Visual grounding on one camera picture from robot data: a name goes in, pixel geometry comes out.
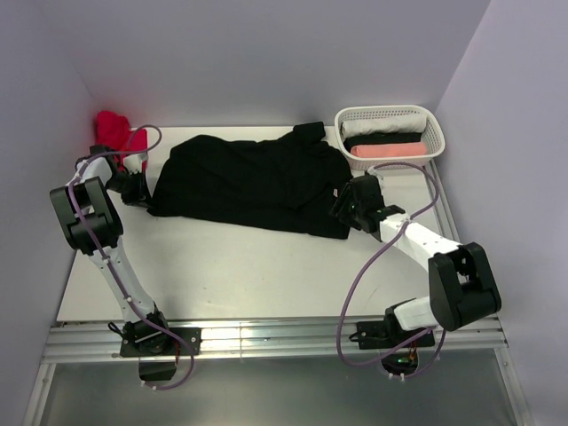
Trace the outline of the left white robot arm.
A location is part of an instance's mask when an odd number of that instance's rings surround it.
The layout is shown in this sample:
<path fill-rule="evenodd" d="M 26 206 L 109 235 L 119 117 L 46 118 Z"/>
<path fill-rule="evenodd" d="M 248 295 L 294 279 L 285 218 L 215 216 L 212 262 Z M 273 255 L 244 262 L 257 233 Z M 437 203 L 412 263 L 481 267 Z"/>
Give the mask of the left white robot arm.
<path fill-rule="evenodd" d="M 50 191 L 68 245 L 96 265 L 120 305 L 124 325 L 110 322 L 109 329 L 137 356 L 162 355 L 174 347 L 166 319 L 126 257 L 122 221 L 108 194 L 120 194 L 127 206 L 148 208 L 145 160 L 143 154 L 122 159 L 108 146 L 91 146 L 75 163 L 72 180 Z"/>

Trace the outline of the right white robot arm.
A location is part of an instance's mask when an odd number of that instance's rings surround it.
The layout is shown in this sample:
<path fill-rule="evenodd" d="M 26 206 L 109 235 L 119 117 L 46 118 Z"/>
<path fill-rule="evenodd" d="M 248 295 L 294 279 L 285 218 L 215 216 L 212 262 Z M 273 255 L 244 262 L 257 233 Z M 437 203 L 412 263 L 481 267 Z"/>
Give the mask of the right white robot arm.
<path fill-rule="evenodd" d="M 383 328 L 389 343 L 404 345 L 421 328 L 455 331 L 501 310 L 501 295 L 485 250 L 474 242 L 448 240 L 415 222 L 401 207 L 386 205 L 377 177 L 356 177 L 346 184 L 332 215 L 397 249 L 428 274 L 427 296 L 385 311 Z"/>

